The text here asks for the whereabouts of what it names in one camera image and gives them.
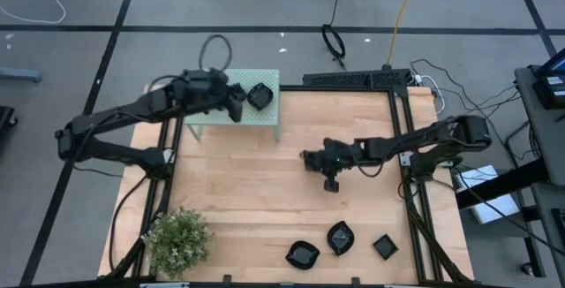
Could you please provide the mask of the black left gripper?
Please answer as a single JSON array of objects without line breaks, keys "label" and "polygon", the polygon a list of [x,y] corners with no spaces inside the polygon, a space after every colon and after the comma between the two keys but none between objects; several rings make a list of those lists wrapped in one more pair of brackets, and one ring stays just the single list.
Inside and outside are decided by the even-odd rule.
[{"label": "black left gripper", "polygon": [[239,123],[243,114],[243,102],[247,97],[245,90],[239,83],[229,84],[229,77],[220,70],[210,69],[208,76],[210,78],[220,77],[228,81],[228,95],[224,101],[216,104],[215,108],[219,111],[226,111],[234,123]]}]

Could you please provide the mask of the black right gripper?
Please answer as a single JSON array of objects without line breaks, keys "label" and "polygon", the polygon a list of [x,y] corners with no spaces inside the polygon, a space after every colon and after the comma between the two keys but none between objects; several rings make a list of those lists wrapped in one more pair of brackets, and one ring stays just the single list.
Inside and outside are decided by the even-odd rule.
[{"label": "black right gripper", "polygon": [[321,173],[326,177],[326,180],[324,181],[325,191],[331,193],[338,193],[339,183],[335,180],[336,175],[340,171],[348,170],[352,168],[355,165],[356,161],[354,160],[353,152],[351,150],[351,145],[349,145],[351,155],[354,160],[354,164],[351,167],[349,166],[344,167],[339,165],[338,163],[331,163],[327,158],[328,152],[326,151],[326,146],[331,141],[339,141],[339,140],[325,139],[323,141],[324,149],[322,150],[322,155],[320,150],[303,150],[300,152],[299,155],[304,160],[304,166],[307,171],[321,171]]}]

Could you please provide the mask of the black leaf-shaped mini plate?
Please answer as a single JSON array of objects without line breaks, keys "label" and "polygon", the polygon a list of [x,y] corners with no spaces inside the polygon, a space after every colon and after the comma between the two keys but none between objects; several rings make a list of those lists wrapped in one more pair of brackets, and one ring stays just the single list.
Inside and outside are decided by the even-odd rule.
[{"label": "black leaf-shaped mini plate", "polygon": [[273,98],[273,90],[263,82],[256,84],[247,94],[247,102],[257,111],[264,110]]},{"label": "black leaf-shaped mini plate", "polygon": [[355,235],[344,221],[334,224],[327,234],[327,243],[336,256],[347,253],[353,246]]},{"label": "black leaf-shaped mini plate", "polygon": [[309,242],[299,240],[290,246],[285,260],[294,268],[308,270],[314,266],[319,255],[320,250],[316,246]]}]

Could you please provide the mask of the black small square mini plate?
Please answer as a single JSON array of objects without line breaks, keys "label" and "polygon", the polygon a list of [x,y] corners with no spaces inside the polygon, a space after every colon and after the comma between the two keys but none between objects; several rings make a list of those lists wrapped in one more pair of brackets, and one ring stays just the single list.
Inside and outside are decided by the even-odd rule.
[{"label": "black small square mini plate", "polygon": [[378,238],[373,243],[373,247],[385,261],[398,251],[397,245],[387,234],[384,234],[380,238]]}]

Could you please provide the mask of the mint green perforated small table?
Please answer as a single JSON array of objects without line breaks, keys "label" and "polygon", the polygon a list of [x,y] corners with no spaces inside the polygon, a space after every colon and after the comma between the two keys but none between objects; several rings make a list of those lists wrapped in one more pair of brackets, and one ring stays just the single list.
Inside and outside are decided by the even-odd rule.
[{"label": "mint green perforated small table", "polygon": [[229,83],[239,83],[249,93],[259,83],[273,91],[273,100],[263,110],[256,110],[248,101],[243,102],[242,119],[234,123],[227,111],[212,110],[208,114],[200,113],[185,118],[185,125],[196,140],[200,140],[203,127],[208,125],[250,125],[270,126],[274,128],[275,141],[280,137],[280,75],[273,69],[227,69],[225,74]]}]

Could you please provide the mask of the green artificial potted plant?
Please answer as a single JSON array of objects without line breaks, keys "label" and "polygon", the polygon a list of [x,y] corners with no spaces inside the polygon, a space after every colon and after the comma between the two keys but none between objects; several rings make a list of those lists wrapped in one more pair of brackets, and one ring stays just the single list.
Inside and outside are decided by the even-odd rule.
[{"label": "green artificial potted plant", "polygon": [[150,273],[180,279],[185,271],[208,259],[213,236],[206,218],[194,209],[180,207],[158,213],[141,235],[149,251]]}]

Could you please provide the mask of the white flat box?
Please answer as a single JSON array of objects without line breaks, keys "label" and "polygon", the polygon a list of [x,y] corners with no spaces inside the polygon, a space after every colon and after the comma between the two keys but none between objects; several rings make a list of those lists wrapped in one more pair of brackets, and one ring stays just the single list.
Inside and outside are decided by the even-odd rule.
[{"label": "white flat box", "polygon": [[[492,165],[462,171],[455,175],[458,184],[457,191],[466,190],[468,186],[478,186],[498,176],[497,170]],[[486,204],[480,202],[472,206],[471,212],[476,217],[479,224],[488,224],[501,219],[502,216],[511,216],[518,213],[519,208],[514,199],[509,194],[505,194],[488,201]]]}]

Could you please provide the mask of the black stand crossbar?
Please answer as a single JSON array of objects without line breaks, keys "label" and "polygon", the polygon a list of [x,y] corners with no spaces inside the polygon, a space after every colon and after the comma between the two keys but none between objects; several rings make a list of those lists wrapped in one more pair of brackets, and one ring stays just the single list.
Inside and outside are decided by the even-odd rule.
[{"label": "black stand crossbar", "polygon": [[534,183],[549,181],[550,176],[545,163],[542,159],[538,159],[478,185],[467,186],[456,194],[456,202],[460,210],[467,209],[483,201],[519,191]]}]

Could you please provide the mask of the gray floor bar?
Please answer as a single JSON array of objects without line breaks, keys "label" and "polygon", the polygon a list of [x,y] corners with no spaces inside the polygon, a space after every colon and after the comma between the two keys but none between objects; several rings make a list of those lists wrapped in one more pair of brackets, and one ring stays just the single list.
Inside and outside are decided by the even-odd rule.
[{"label": "gray floor bar", "polygon": [[35,70],[0,67],[0,79],[41,82],[41,73]]}]

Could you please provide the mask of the gray side desk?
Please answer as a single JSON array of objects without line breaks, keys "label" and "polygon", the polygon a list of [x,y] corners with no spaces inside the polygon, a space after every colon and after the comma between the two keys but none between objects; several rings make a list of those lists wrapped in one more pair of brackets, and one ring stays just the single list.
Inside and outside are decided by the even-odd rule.
[{"label": "gray side desk", "polygon": [[531,69],[515,69],[514,76],[549,177],[553,184],[565,186],[565,109],[544,108],[534,91]]}]

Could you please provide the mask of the black object on floor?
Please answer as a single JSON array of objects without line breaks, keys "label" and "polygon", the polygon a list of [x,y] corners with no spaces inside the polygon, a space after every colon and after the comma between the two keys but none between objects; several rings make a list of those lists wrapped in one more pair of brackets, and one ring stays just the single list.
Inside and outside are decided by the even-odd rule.
[{"label": "black object on floor", "polygon": [[0,106],[0,144],[8,137],[11,129],[18,123],[15,109],[9,106]]}]

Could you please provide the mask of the black device with labels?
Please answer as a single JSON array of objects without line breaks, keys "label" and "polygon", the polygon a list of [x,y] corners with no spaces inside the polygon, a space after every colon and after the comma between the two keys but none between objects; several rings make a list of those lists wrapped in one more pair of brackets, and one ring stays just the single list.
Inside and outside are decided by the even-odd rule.
[{"label": "black device with labels", "polygon": [[545,109],[565,109],[565,74],[542,77],[532,88]]}]

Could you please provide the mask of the laptop with blue screen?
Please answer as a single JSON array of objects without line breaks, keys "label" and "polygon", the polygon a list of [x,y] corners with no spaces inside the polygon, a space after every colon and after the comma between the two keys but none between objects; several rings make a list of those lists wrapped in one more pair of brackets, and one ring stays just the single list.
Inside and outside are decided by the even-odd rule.
[{"label": "laptop with blue screen", "polygon": [[536,78],[550,77],[565,74],[565,48],[560,50],[542,65],[532,65],[532,72]]}]

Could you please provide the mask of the black aluminium extrusion frame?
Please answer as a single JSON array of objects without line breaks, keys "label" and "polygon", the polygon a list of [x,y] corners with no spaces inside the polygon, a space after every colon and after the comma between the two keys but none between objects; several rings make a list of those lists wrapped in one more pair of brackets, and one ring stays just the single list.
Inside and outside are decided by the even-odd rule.
[{"label": "black aluminium extrusion frame", "polygon": [[[318,149],[324,138],[391,136],[405,131],[403,118],[391,117],[387,93],[286,86],[280,94],[280,137],[260,126],[208,126],[196,140],[187,126],[140,124],[132,145],[176,143],[177,161],[169,206],[198,210],[214,234],[206,262],[184,273],[190,283],[416,284],[433,279],[429,249],[414,242],[405,203],[397,194],[397,162],[379,176],[371,170],[345,171],[338,193],[323,188],[320,175],[308,172],[300,159]],[[355,241],[336,256],[327,243],[330,228],[344,221]],[[387,234],[398,251],[383,260],[373,243]],[[320,250],[314,266],[301,270],[285,256],[303,240]]]}]

